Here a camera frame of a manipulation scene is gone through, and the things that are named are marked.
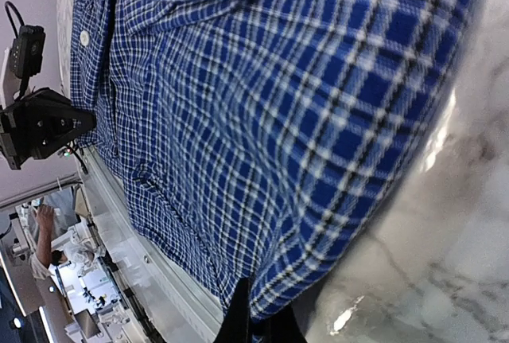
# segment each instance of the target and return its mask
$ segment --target shirt sleeve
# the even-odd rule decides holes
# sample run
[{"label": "shirt sleeve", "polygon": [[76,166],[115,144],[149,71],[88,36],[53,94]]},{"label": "shirt sleeve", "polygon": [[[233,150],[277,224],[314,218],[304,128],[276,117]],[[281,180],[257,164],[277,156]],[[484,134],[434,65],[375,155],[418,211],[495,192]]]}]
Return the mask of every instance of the shirt sleeve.
[{"label": "shirt sleeve", "polygon": [[32,275],[35,279],[44,280],[51,276],[51,272],[41,263],[35,254],[32,254],[29,257],[29,264],[32,269]]}]

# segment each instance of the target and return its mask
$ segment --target black camera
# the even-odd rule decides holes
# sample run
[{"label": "black camera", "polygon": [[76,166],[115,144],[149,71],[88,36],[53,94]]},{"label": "black camera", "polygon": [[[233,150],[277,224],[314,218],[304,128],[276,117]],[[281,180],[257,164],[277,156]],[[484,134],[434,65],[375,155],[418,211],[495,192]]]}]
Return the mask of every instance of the black camera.
[{"label": "black camera", "polygon": [[24,25],[19,29],[9,58],[10,71],[18,79],[27,79],[41,72],[45,39],[45,31],[40,26]]},{"label": "black camera", "polygon": [[42,88],[0,110],[0,152],[12,170],[19,170],[28,158],[48,158],[95,125],[94,114]]}]

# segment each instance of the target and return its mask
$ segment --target cable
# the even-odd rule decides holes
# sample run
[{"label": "cable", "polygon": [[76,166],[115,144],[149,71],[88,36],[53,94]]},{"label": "cable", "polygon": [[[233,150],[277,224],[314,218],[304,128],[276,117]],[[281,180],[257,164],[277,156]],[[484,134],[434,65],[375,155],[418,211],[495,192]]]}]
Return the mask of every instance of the cable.
[{"label": "cable", "polygon": [[23,21],[23,17],[21,16],[21,14],[19,14],[19,10],[11,1],[6,1],[6,3],[4,3],[4,8],[6,9],[6,13],[7,13],[7,17],[9,18],[10,25],[13,27],[14,34],[17,37],[18,36],[17,28],[16,28],[16,25],[14,24],[14,19],[10,13],[10,10],[12,9],[14,14],[16,14],[17,20],[19,21],[19,24],[21,26],[25,25],[25,21]]},{"label": "cable", "polygon": [[80,162],[81,169],[82,169],[83,173],[88,174],[88,168],[85,165],[85,162],[83,161],[81,156],[79,156],[78,153],[76,152],[76,150],[71,147],[71,144],[66,145],[66,147],[71,150],[72,154],[74,154],[76,156],[76,158],[78,159],[78,161]]},{"label": "cable", "polygon": [[9,222],[9,227],[7,228],[7,230],[4,233],[0,234],[0,240],[3,237],[7,236],[10,233],[10,231],[12,230],[12,228],[13,228],[13,224],[11,222]]},{"label": "cable", "polygon": [[29,87],[29,80],[30,78],[28,76],[23,76],[21,78],[19,94],[17,95],[16,99],[14,99],[15,102],[19,102],[21,99],[23,99],[23,96],[25,96],[26,90]]}]

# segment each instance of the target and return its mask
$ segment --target black bracket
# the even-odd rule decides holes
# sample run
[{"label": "black bracket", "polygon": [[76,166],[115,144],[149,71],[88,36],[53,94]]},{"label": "black bracket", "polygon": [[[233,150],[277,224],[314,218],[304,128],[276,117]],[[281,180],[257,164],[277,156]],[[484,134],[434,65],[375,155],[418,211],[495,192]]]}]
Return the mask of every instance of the black bracket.
[{"label": "black bracket", "polygon": [[28,159],[48,158],[95,128],[95,115],[65,96],[42,88],[0,110],[0,151],[12,170]]}]

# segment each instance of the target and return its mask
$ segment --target black object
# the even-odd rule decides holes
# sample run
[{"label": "black object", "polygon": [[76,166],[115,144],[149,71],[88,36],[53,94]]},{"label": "black object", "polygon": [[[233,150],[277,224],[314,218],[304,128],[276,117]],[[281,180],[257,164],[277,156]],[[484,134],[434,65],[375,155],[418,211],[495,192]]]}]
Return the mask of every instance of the black object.
[{"label": "black object", "polygon": [[0,111],[0,151],[9,167],[19,170],[28,158],[48,158],[95,125],[93,113],[42,88]]},{"label": "black object", "polygon": [[16,24],[14,23],[14,19],[13,19],[12,14],[10,13],[10,11],[12,10],[14,12],[14,15],[16,15],[16,18],[19,21],[20,26],[24,26],[25,21],[23,21],[23,17],[19,13],[19,10],[11,1],[6,1],[6,3],[4,4],[4,8],[6,9],[6,13],[7,13],[7,17],[9,18],[10,25],[13,27],[14,36],[17,37],[18,34],[17,34]]},{"label": "black object", "polygon": [[13,228],[13,224],[12,224],[12,222],[9,222],[9,227],[7,228],[7,230],[5,230],[2,234],[0,234],[0,240],[2,240],[5,236],[7,236],[10,233],[10,231],[12,230],[12,228]]},{"label": "black object", "polygon": [[9,68],[18,79],[30,78],[41,72],[42,52],[46,34],[40,26],[24,25],[13,41]]},{"label": "black object", "polygon": [[68,151],[69,154],[73,154],[75,158],[78,159],[78,162],[80,162],[80,165],[81,165],[81,170],[83,171],[84,174],[88,174],[88,168],[87,168],[87,165],[85,164],[84,160],[81,158],[81,156],[78,154],[78,152],[76,151],[76,148],[73,148],[70,144],[68,144],[66,147],[66,150]]},{"label": "black object", "polygon": [[136,320],[142,325],[143,333],[149,338],[149,341],[151,343],[166,343],[165,339],[150,321],[149,316],[146,314],[145,309],[136,298],[132,289],[130,287],[126,288],[123,294]]},{"label": "black object", "polygon": [[81,328],[81,331],[85,338],[90,339],[101,333],[101,330],[97,326],[94,318],[91,316],[90,311],[85,309],[78,314],[74,314],[74,318]]},{"label": "black object", "polygon": [[99,299],[95,300],[95,307],[98,309],[103,308],[106,305],[106,299],[101,295]]},{"label": "black object", "polygon": [[306,343],[290,305],[261,323],[253,323],[249,309],[250,291],[251,281],[240,279],[214,343],[252,343],[254,337],[263,343]]}]

